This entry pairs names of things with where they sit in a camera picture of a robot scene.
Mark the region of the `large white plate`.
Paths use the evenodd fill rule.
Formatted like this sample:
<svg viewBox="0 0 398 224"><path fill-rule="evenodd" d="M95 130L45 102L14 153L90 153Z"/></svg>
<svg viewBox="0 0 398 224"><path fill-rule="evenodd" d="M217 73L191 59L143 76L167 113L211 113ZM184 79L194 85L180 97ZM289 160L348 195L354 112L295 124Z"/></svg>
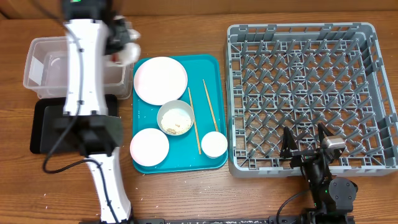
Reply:
<svg viewBox="0 0 398 224"><path fill-rule="evenodd" d="M161 106L183 95L188 76L177 60L171 57L154 57L138 67L133 84L141 100L150 105Z"/></svg>

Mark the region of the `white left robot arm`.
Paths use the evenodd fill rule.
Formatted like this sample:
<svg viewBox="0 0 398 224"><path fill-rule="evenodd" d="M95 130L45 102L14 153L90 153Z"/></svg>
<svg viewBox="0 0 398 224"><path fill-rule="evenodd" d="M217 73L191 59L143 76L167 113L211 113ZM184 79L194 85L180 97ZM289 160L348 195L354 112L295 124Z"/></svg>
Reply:
<svg viewBox="0 0 398 224"><path fill-rule="evenodd" d="M130 22L113 8L112 1L61 1L68 41L68 88L63 115L54 127L61 132L47 153L42 170L61 173L87 164L101 207L100 223L133 223L119 163L123 143L121 118L111 116L105 100L103 74L107 55L117 55L115 66L137 62L140 37ZM50 170L47 164L60 143L68 140L78 148L82 159Z"/></svg>

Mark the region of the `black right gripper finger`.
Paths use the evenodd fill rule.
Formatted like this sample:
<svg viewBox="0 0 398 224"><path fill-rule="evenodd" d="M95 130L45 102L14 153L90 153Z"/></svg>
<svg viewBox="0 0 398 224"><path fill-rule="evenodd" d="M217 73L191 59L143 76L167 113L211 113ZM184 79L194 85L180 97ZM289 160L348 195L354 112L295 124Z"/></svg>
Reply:
<svg viewBox="0 0 398 224"><path fill-rule="evenodd" d="M281 156L291 156L292 151L296 151L298 149L294 136L292 134L292 130L288 127L284 127L284 133L282 138L282 147L280 150Z"/></svg>
<svg viewBox="0 0 398 224"><path fill-rule="evenodd" d="M323 123L318 123L317 128L319 140L324 140L325 137L333 136L333 133Z"/></svg>

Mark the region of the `white cup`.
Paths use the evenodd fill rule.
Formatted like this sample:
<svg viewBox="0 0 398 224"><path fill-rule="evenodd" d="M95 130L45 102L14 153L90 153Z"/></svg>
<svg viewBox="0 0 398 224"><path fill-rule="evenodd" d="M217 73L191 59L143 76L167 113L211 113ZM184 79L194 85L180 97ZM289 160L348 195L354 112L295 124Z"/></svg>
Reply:
<svg viewBox="0 0 398 224"><path fill-rule="evenodd" d="M228 141L224 134L212 131L204 135L201 140L202 151L211 159L222 156L228 148Z"/></svg>

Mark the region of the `pile of white rice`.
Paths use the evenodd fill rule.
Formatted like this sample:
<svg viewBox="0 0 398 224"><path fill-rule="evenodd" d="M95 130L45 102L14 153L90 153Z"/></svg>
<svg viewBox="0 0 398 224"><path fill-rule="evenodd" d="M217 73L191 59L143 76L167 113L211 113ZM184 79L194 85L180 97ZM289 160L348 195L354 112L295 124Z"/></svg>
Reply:
<svg viewBox="0 0 398 224"><path fill-rule="evenodd" d="M192 119L184 110L168 110L160 121L161 128L167 134L181 135L191 128Z"/></svg>

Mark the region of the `white napkin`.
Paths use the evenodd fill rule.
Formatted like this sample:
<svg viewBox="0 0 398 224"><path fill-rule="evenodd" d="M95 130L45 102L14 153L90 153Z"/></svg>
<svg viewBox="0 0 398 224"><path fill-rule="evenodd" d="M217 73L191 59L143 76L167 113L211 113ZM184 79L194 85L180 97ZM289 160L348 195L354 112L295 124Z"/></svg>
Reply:
<svg viewBox="0 0 398 224"><path fill-rule="evenodd" d="M121 51L112 55L111 61L119 67L137 62L141 54L141 48L136 43L136 40L141 36L140 33L134 29L128 29L128 32L131 41Z"/></svg>

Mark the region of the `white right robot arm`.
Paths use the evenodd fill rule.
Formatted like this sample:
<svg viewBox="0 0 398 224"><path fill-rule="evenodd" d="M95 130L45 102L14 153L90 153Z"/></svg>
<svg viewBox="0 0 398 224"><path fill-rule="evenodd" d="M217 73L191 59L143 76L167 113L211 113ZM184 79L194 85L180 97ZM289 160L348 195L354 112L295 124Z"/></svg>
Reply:
<svg viewBox="0 0 398 224"><path fill-rule="evenodd" d="M291 129L284 128L280 157L290 159L291 168L300 169L308 189L291 196L279 207L275 216L277 223L283 222L282 209L307 192L312 195L314 207L303 209L299 216L288 218L287 223L354 223L354 218L348 214L353 211L358 186L349 179L333 177L329 168L329 164L342 155L345 142L322 123L318 124L318 137L320 147L299 151Z"/></svg>

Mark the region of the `wooden chopstick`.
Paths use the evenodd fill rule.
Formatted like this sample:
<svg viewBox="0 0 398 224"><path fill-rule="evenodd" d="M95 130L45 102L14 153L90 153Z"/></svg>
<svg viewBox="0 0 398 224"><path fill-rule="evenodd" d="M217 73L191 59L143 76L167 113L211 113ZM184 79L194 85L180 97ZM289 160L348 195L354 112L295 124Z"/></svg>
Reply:
<svg viewBox="0 0 398 224"><path fill-rule="evenodd" d="M215 114L214 114L213 107L212 107L212 104L211 104L211 99L210 99L210 96L208 94L208 89L207 89L207 86L206 86L205 79L203 79L203 86L204 86L204 89L205 89L206 98L207 98L207 101L208 101L208 106L209 106L209 109L210 109L210 112L211 112L211 117L212 117L212 120L213 120L215 131L219 132L218 125L217 125L217 122L216 122L216 119L215 119Z"/></svg>
<svg viewBox="0 0 398 224"><path fill-rule="evenodd" d="M200 139L199 139L198 129L197 129L197 120L196 120L196 116L195 116L194 105L193 105L190 87L188 87L188 95L189 95L189 100L190 100L190 106L193 111L193 125L194 125L196 140L197 140L198 153L199 153L199 155L201 155L201 146L200 146Z"/></svg>

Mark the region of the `grey bowl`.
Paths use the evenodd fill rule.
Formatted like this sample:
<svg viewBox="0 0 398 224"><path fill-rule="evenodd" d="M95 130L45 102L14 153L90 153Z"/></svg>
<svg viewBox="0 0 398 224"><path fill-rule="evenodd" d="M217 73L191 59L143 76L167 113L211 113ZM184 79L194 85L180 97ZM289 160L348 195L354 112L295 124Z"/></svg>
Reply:
<svg viewBox="0 0 398 224"><path fill-rule="evenodd" d="M195 117L192 107L182 101L173 100L162 105L157 113L159 128L168 135L179 136L187 133L193 126Z"/></svg>

